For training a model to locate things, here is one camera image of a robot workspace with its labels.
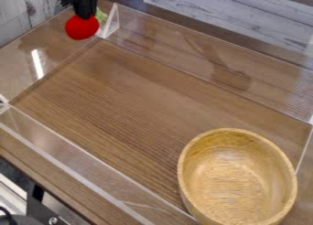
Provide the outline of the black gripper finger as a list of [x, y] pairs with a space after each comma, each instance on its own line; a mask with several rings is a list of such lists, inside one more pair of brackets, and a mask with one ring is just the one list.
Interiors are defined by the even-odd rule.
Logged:
[[98, 0], [74, 0], [75, 13], [83, 19], [89, 19], [95, 15], [97, 6]]

